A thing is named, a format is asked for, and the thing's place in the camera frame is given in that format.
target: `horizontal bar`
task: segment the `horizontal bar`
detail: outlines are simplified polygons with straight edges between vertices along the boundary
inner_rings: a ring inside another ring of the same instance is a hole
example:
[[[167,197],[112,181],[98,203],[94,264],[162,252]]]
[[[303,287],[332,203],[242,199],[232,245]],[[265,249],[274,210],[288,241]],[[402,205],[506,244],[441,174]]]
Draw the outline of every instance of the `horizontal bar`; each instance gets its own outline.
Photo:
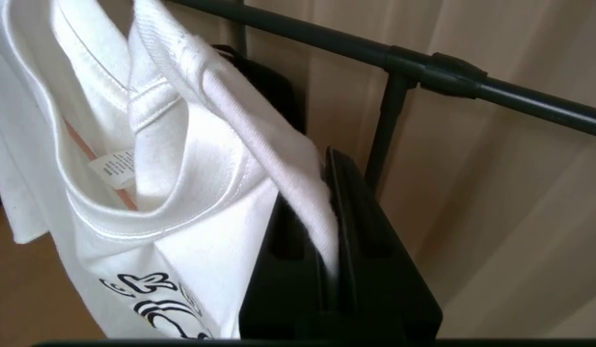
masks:
[[[383,43],[231,1],[174,0],[174,2],[376,67],[384,67],[386,63],[389,47]]]
[[[596,136],[596,108],[487,78],[476,97]]]

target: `white label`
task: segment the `white label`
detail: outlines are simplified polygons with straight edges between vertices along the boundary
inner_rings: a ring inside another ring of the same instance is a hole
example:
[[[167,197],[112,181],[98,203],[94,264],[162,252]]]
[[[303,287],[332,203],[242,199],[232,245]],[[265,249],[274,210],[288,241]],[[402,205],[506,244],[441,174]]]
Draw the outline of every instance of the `white label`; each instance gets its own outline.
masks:
[[[88,165],[114,189],[124,189],[135,183],[133,149],[103,155]]]

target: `black graphic print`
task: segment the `black graphic print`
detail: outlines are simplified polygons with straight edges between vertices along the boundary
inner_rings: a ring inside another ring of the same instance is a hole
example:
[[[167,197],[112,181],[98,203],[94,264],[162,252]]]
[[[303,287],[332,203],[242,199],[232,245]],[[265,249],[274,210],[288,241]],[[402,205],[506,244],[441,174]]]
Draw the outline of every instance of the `black graphic print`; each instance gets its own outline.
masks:
[[[201,333],[201,330],[205,330],[205,328],[202,326],[193,309],[181,302],[173,300],[158,302],[145,300],[137,304],[133,309],[146,318],[154,328],[162,330],[165,334],[180,336],[182,338],[209,338],[207,334]],[[194,333],[190,334],[182,328],[184,326],[191,327],[194,322],[197,322],[199,325]]]
[[[110,281],[104,280],[104,279],[98,279],[101,283],[103,283],[103,285],[108,288],[109,290],[113,291],[114,293],[118,293],[120,295],[123,296],[127,296],[130,298],[135,298],[135,294],[129,292],[128,290],[122,288],[121,286],[112,283]]]
[[[154,273],[142,278],[133,275],[118,275],[118,278],[126,285],[138,293],[149,294],[155,292],[157,288],[167,288],[177,290],[176,285],[168,281],[169,276],[164,273]]]
[[[170,298],[180,300],[154,301],[146,299],[135,304],[133,307],[135,312],[144,317],[155,329],[170,337],[212,338],[212,333],[202,323],[202,310],[182,283],[178,282],[178,286],[176,286],[169,280],[166,273],[161,272],[141,278],[127,274],[119,274],[117,277],[135,293],[108,280],[99,279],[99,281],[109,290],[129,298],[138,299],[136,293],[139,293],[153,297],[170,295]],[[176,291],[179,291],[181,298],[176,294],[171,294]]]

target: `black joint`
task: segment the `black joint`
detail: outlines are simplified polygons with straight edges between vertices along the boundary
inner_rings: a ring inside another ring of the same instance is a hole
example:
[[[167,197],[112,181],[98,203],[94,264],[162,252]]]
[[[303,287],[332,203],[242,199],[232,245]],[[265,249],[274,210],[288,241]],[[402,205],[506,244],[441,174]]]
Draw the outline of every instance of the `black joint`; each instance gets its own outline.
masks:
[[[420,86],[444,95],[476,98],[486,78],[487,72],[466,61],[435,53],[420,77]]]

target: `clothes rack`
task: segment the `clothes rack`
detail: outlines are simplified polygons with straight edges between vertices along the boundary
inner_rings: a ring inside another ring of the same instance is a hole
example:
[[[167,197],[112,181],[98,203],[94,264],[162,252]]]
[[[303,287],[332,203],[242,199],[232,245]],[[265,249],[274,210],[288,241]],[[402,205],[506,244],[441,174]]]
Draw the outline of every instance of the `clothes rack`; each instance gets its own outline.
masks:
[[[596,108],[488,77],[487,72],[458,58],[441,53],[429,56],[230,1],[173,1],[385,70],[388,83],[365,174],[366,184],[373,190],[405,95],[418,83],[435,93],[480,98],[596,136]]]

